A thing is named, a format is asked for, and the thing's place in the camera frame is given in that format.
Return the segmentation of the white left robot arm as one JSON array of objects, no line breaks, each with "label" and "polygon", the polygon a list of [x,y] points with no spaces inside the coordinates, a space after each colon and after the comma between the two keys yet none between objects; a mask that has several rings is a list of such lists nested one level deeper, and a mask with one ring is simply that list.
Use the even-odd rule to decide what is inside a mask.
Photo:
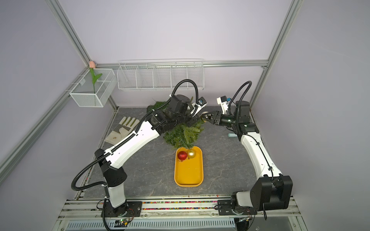
[{"label": "white left robot arm", "polygon": [[[176,94],[176,91],[184,83],[190,83],[194,87],[194,104],[188,97]],[[124,193],[127,174],[123,169],[124,163],[147,143],[162,134],[180,125],[191,126],[194,124],[197,121],[196,114],[204,105],[206,105],[206,101],[199,97],[196,83],[189,79],[180,81],[173,89],[168,101],[144,115],[127,137],[109,149],[98,149],[95,152],[96,159],[84,167],[73,179],[72,190],[82,191],[94,186],[103,186],[106,192],[105,200],[110,202],[111,207],[113,209],[123,208],[127,211],[128,205]],[[95,164],[99,164],[105,180],[77,186],[80,177]]]}]

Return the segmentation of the shiny gold ball ornament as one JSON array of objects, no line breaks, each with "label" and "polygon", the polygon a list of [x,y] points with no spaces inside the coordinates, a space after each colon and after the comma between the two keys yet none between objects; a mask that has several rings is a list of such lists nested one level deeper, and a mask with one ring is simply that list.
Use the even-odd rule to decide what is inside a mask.
[{"label": "shiny gold ball ornament", "polygon": [[205,123],[208,121],[208,113],[207,111],[202,112],[200,119]]}]

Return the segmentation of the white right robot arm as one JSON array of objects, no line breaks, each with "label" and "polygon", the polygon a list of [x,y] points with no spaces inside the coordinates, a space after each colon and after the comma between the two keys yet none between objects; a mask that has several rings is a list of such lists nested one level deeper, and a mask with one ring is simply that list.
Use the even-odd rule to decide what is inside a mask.
[{"label": "white right robot arm", "polygon": [[260,132],[250,117],[250,103],[244,97],[252,82],[243,83],[232,98],[217,99],[221,111],[203,113],[201,118],[213,125],[223,126],[237,136],[246,149],[256,174],[256,183],[249,191],[234,192],[231,209],[236,214],[244,211],[287,209],[293,189],[290,176],[283,175],[265,148]]}]

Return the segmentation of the red ribbed ball ornament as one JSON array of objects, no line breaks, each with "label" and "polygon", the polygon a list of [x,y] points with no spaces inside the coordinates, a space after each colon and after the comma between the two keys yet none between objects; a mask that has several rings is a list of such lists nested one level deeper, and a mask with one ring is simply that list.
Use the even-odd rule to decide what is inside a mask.
[{"label": "red ribbed ball ornament", "polygon": [[188,153],[186,151],[180,151],[177,153],[177,159],[183,162],[188,159]]}]

